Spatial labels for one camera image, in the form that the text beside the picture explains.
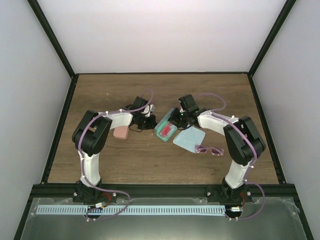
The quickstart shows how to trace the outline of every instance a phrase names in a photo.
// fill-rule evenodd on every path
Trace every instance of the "white wall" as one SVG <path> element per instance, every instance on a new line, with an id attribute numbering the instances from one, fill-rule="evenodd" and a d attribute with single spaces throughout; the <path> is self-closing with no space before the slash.
<path id="1" fill-rule="evenodd" d="M 0 1 L 0 238 L 40 183 L 70 77 L 26 0 Z"/>
<path id="2" fill-rule="evenodd" d="M 254 75 L 289 183 L 320 239 L 320 2 L 297 1 Z"/>
<path id="3" fill-rule="evenodd" d="M 285 0 L 39 0 L 76 73 L 249 71 Z"/>

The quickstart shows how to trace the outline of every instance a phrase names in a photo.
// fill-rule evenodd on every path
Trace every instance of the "gray floor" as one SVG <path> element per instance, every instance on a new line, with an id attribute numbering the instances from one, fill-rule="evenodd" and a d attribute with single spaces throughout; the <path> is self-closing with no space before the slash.
<path id="1" fill-rule="evenodd" d="M 262 199 L 246 203 L 244 216 L 260 208 Z M 199 199 L 135 199 L 136 205 L 206 204 Z M 23 240 L 303 240 L 306 239 L 298 209 L 291 199 L 267 197 L 263 211 L 245 221 L 221 216 L 117 216 L 86 222 L 82 215 L 36 215 L 37 204 L 73 204 L 65 199 L 35 199 Z"/>

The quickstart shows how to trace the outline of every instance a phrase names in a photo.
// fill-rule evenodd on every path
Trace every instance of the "sunglasses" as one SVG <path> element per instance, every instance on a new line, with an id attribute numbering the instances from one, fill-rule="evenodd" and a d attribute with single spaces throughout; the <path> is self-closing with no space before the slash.
<path id="1" fill-rule="evenodd" d="M 220 147 L 195 145 L 195 152 L 197 154 L 205 154 L 208 150 L 210 150 L 212 155 L 216 156 L 223 156 L 225 153 L 225 150 Z"/>

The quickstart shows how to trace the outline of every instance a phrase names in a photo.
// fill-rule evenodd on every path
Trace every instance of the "black frame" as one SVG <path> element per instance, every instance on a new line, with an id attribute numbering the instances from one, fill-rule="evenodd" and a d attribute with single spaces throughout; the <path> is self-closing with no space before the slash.
<path id="1" fill-rule="evenodd" d="M 270 30 L 264 44 L 259 51 L 256 59 L 254 60 L 249 72 L 139 72 L 139 73 L 77 73 L 73 71 L 61 45 L 58 42 L 49 22 L 46 19 L 37 0 L 27 0 L 34 11 L 37 19 L 42 25 L 46 35 L 48 36 L 50 42 L 52 43 L 54 49 L 56 50 L 61 62 L 63 63 L 65 69 L 67 70 L 71 82 L 69 90 L 63 105 L 62 113 L 58 122 L 58 126 L 54 135 L 53 143 L 49 152 L 49 156 L 46 162 L 46 166 L 41 178 L 41 184 L 36 184 L 32 187 L 29 199 L 26 203 L 20 224 L 16 231 L 15 240 L 21 239 L 25 223 L 29 214 L 31 203 L 33 198 L 71 198 L 75 191 L 73 183 L 48 183 L 48 177 L 51 171 L 51 167 L 56 155 L 57 147 L 60 141 L 60 137 L 63 131 L 63 127 L 67 118 L 68 110 L 73 98 L 73 94 L 77 85 L 77 81 L 80 74 L 247 74 L 249 84 L 253 93 L 254 101 L 260 116 L 264 134 L 268 143 L 272 161 L 274 164 L 275 172 L 278 178 L 279 184 L 262 184 L 262 188 L 267 197 L 292 197 L 295 205 L 300 209 L 299 217 L 303 225 L 304 232 L 308 240 L 313 240 L 313 236 L 306 219 L 305 213 L 303 211 L 302 205 L 300 203 L 299 196 L 297 194 L 294 184 L 288 184 L 284 172 L 281 167 L 281 163 L 278 158 L 278 154 L 267 124 L 267 120 L 259 100 L 259 96 L 254 84 L 253 75 L 257 71 L 259 65 L 261 64 L 264 56 L 266 55 L 269 47 L 271 46 L 273 40 L 277 36 L 282 24 L 285 22 L 287 16 L 289 15 L 292 7 L 294 6 L 296 0 L 286 0 L 281 12 L 279 13 L 272 29 Z M 209 202 L 219 202 L 223 204 L 221 197 L 212 194 L 207 196 L 207 192 L 219 191 L 220 184 L 196 184 L 196 185 L 167 185 L 167 184 L 102 184 L 103 188 L 112 190 L 121 190 L 129 193 L 133 198 L 207 198 Z M 260 190 L 254 186 L 248 186 L 252 197 L 260 197 Z"/>

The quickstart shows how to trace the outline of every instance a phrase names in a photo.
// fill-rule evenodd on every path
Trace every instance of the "wooden tabletop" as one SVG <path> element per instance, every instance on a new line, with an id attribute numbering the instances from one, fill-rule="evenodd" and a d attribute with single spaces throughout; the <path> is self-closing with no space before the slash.
<path id="1" fill-rule="evenodd" d="M 152 103 L 159 122 L 178 98 L 212 92 L 222 96 L 227 107 L 219 112 L 226 116 L 249 116 L 266 142 L 254 97 L 245 74 L 88 74 L 80 75 L 61 139 L 49 175 L 50 183 L 74 183 L 80 179 L 80 159 L 72 134 L 88 109 L 114 111 L 132 103 L 145 89 L 154 91 Z M 143 96 L 149 99 L 150 94 Z M 199 96 L 200 108 L 218 108 L 222 102 L 213 96 Z M 103 183 L 109 184 L 220 184 L 228 173 L 231 158 L 225 137 L 206 132 L 203 144 L 225 149 L 224 156 L 191 153 L 173 144 L 178 131 L 167 142 L 153 130 L 129 131 L 126 140 L 109 132 L 99 159 Z M 264 151 L 248 176 L 260 184 L 277 184 L 269 152 Z"/>

